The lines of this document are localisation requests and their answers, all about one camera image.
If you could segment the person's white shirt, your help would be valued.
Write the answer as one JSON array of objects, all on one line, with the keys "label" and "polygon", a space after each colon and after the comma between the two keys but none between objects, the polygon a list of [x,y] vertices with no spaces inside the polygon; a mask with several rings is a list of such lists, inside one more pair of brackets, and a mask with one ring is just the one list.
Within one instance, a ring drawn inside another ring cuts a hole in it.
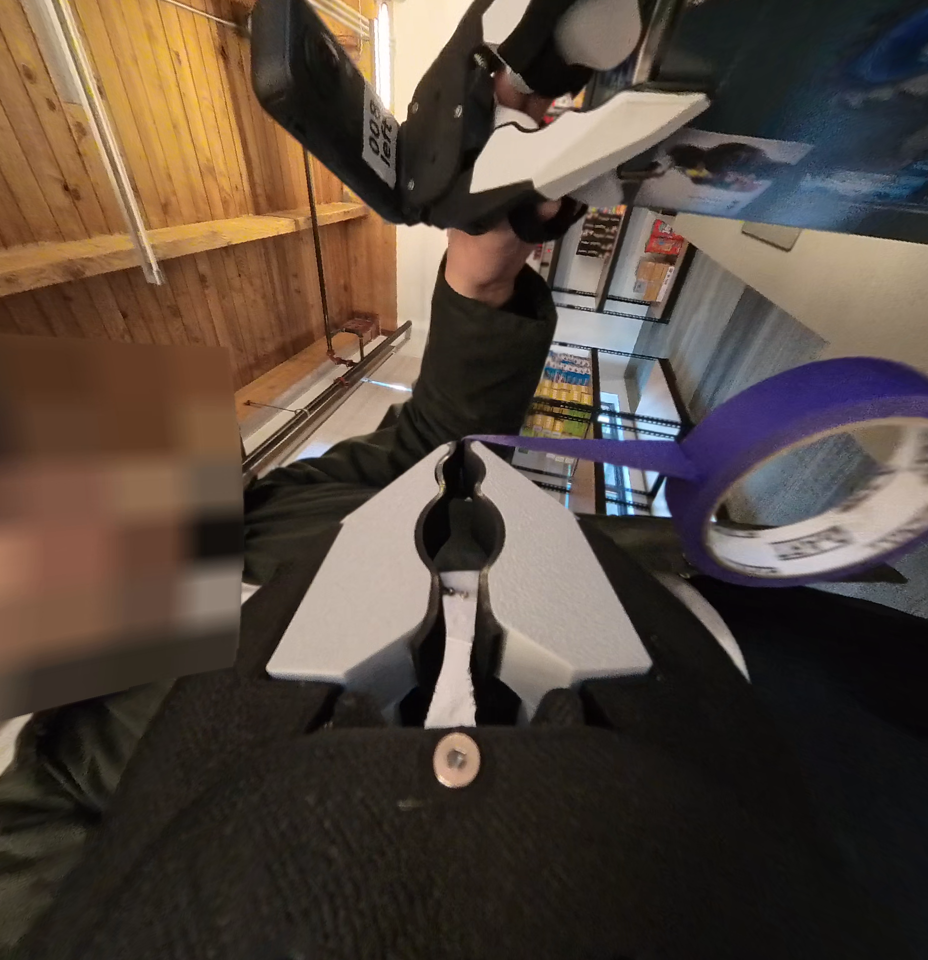
[{"label": "person's white shirt", "polygon": [[476,724],[478,711],[471,661],[480,574],[477,570],[445,571],[439,575],[439,580],[445,648],[424,727],[472,727]]}]

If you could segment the fluorescent ceiling light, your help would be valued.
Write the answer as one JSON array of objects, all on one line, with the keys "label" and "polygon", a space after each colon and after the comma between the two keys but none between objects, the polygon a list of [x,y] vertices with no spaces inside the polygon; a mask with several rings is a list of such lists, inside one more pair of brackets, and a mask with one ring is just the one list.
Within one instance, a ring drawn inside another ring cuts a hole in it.
[{"label": "fluorescent ceiling light", "polygon": [[389,1],[376,2],[372,22],[374,54],[374,88],[377,97],[387,111],[392,111],[393,101],[393,12]]}]

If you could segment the black tractor-print toy box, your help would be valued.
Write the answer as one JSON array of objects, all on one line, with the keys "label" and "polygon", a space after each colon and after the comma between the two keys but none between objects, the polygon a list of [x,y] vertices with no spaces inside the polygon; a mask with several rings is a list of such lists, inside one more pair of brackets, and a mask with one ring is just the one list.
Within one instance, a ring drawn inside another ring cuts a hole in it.
[{"label": "black tractor-print toy box", "polygon": [[928,245],[928,1],[639,2],[634,80],[710,106],[625,164],[641,207]]}]

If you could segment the person's left hand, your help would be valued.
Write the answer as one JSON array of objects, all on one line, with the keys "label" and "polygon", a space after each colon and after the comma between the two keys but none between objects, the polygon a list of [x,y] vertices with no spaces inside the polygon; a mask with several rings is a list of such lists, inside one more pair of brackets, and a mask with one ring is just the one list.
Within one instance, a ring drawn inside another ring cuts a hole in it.
[{"label": "person's left hand", "polygon": [[444,278],[456,294],[492,308],[513,296],[519,273],[534,245],[523,241],[504,221],[483,234],[446,231]]}]

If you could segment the black shelving rack with goods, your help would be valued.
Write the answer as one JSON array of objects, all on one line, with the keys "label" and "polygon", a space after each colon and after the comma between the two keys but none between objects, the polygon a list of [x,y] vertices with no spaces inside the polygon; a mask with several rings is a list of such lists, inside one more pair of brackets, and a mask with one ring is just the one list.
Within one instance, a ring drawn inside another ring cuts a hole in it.
[{"label": "black shelving rack with goods", "polygon": [[695,250],[665,217],[644,207],[591,208],[531,258],[559,307],[667,323]]}]

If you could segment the person's dark jacket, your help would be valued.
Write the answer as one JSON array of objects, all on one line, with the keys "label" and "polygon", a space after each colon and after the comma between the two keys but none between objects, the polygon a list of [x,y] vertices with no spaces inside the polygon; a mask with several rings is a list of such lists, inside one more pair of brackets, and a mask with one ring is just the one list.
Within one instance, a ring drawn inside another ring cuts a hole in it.
[{"label": "person's dark jacket", "polygon": [[267,654],[333,543],[245,606],[234,668],[182,678],[119,786],[78,724],[0,779],[0,958],[928,958],[928,621],[813,589],[677,598],[585,532],[652,658],[479,726],[386,726]]}]

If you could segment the purple tape roll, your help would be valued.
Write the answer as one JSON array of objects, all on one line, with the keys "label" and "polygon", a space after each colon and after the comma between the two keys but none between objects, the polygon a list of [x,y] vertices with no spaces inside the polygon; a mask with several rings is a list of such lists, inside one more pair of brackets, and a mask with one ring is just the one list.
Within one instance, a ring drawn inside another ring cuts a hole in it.
[{"label": "purple tape roll", "polygon": [[[717,522],[734,485],[786,453],[856,428],[895,426],[902,439],[867,486],[782,527]],[[515,449],[519,436],[471,435]],[[710,577],[784,588],[836,582],[898,560],[928,541],[928,377],[886,359],[796,366],[736,394],[663,445],[621,446],[622,460],[657,468],[687,560]]]}]

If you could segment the metal railing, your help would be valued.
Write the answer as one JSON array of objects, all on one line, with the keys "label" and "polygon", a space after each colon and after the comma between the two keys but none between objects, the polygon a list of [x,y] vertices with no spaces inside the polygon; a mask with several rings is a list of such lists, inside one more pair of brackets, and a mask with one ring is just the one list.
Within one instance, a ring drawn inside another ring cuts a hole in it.
[{"label": "metal railing", "polygon": [[411,321],[403,323],[354,366],[346,367],[346,371],[334,378],[314,399],[300,409],[291,411],[290,419],[272,431],[250,452],[246,452],[242,461],[244,488],[254,479],[275,468],[287,453],[296,450],[310,438],[365,379],[408,341],[413,327]]}]

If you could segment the black vertical pipe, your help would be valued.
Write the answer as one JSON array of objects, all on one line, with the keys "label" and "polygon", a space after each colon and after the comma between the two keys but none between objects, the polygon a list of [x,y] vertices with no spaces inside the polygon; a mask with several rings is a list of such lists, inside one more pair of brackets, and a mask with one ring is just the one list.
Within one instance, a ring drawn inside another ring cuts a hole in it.
[{"label": "black vertical pipe", "polygon": [[331,327],[331,316],[327,294],[326,276],[323,261],[323,249],[320,236],[320,222],[317,210],[317,202],[314,189],[314,173],[311,161],[311,154],[306,147],[302,148],[302,161],[304,166],[305,187],[308,199],[308,209],[310,214],[310,229],[315,258],[315,269],[318,282],[318,290],[321,303],[321,312],[323,320],[323,330],[326,343],[326,357],[335,366],[341,366],[348,370],[353,369],[358,363],[352,359],[340,356],[334,346],[334,332]]}]

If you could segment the stack of yellow-green boxes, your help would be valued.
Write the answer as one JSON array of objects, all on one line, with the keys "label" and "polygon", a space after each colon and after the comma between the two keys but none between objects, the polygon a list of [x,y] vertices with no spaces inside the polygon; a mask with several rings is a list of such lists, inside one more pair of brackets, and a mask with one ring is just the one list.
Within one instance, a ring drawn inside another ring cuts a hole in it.
[{"label": "stack of yellow-green boxes", "polygon": [[591,433],[593,406],[591,359],[551,350],[525,425],[535,437],[585,439]]}]

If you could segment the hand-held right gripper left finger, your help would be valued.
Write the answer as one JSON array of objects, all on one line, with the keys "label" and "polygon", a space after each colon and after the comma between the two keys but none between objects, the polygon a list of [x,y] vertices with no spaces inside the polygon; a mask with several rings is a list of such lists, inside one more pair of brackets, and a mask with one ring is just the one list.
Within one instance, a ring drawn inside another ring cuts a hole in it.
[{"label": "hand-held right gripper left finger", "polygon": [[341,523],[274,653],[270,678],[337,685],[396,710],[433,690],[445,626],[435,558],[452,536],[460,444],[439,446]]}]

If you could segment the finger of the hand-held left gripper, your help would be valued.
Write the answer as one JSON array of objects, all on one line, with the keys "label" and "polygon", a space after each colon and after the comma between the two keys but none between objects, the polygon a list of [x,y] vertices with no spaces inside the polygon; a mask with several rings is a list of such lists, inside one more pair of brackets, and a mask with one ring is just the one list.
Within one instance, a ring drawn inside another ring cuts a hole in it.
[{"label": "finger of the hand-held left gripper", "polygon": [[472,166],[470,193],[529,183],[558,199],[608,174],[705,112],[703,92],[620,91],[589,111],[567,111],[535,127],[498,104],[494,130]]}]

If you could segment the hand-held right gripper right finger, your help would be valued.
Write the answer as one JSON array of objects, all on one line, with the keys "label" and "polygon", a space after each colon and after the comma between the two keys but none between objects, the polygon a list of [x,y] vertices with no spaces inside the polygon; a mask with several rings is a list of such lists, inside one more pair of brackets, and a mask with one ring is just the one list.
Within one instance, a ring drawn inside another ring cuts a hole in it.
[{"label": "hand-held right gripper right finger", "polygon": [[460,443],[479,574],[479,663],[527,723],[553,690],[643,678],[652,658],[577,518],[488,445]]}]

